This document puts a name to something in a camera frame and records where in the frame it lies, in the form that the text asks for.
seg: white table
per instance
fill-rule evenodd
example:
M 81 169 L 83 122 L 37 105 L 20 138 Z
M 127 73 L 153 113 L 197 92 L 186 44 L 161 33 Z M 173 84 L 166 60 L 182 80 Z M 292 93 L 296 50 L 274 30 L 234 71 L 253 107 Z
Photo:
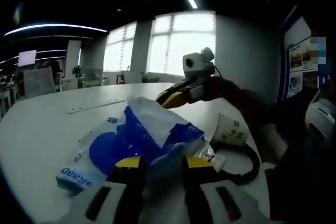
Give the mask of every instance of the white table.
M 56 220 L 67 212 L 71 198 L 66 190 L 57 187 L 56 174 L 77 141 L 107 117 L 119 117 L 126 103 L 74 114 L 68 114 L 69 109 L 127 97 L 155 99 L 171 85 L 146 83 L 92 87 L 15 103 L 0 123 L 0 164 L 12 192 L 32 220 L 37 223 Z M 213 134 L 219 112 L 245 123 L 241 114 L 223 99 L 186 104 L 172 111 L 202 129 L 206 137 Z M 257 152 L 252 137 L 247 143 Z M 235 153 L 226 155 L 228 160 L 224 168 L 227 171 L 244 173 L 251 169 L 247 157 Z M 258 200 L 261 212 L 269 216 L 264 171 L 261 169 L 258 177 L 242 188 Z

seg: window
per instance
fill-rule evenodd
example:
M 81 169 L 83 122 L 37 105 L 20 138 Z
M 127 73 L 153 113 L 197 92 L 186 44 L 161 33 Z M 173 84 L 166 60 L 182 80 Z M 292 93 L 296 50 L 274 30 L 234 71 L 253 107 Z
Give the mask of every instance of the window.
M 216 16 L 212 12 L 164 15 L 153 25 L 147 72 L 183 76 L 184 55 L 205 47 L 215 54 Z
M 104 71 L 129 70 L 137 23 L 110 32 L 104 54 Z

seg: monitor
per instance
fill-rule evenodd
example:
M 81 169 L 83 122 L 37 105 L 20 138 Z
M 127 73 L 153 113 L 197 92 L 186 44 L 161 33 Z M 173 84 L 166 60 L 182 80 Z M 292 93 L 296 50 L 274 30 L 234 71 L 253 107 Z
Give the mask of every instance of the monitor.
M 36 50 L 20 52 L 17 66 L 22 67 L 25 65 L 34 64 L 35 58 L 36 58 Z

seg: plastic bag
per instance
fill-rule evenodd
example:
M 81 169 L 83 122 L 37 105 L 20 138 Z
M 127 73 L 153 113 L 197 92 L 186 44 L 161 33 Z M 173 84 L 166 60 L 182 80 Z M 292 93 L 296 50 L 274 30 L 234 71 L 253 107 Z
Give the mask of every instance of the plastic bag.
M 207 161 L 210 161 L 216 153 L 212 149 L 209 143 L 205 144 L 204 147 L 201 149 L 201 151 L 198 154 L 198 157 L 203 158 Z
M 155 164 L 150 170 L 153 177 L 160 176 L 165 166 L 170 171 L 177 169 L 172 162 L 193 155 L 204 142 L 203 131 L 153 100 L 128 99 L 123 121 L 113 139 L 99 137 L 90 147 L 92 162 L 106 175 L 119 160 L 140 155 L 148 165 Z
M 79 192 L 102 183 L 115 164 L 127 157 L 143 156 L 149 178 L 177 171 L 185 155 L 204 145 L 204 132 L 177 114 L 145 98 L 128 99 L 119 118 L 109 118 L 78 144 L 56 176 L 59 187 Z

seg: paper cup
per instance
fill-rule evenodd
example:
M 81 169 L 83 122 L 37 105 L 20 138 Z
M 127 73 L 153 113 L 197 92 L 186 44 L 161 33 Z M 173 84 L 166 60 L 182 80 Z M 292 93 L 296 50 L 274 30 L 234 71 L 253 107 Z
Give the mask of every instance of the paper cup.
M 221 114 L 212 140 L 243 145 L 249 134 L 247 126 L 242 126 L 239 122 Z

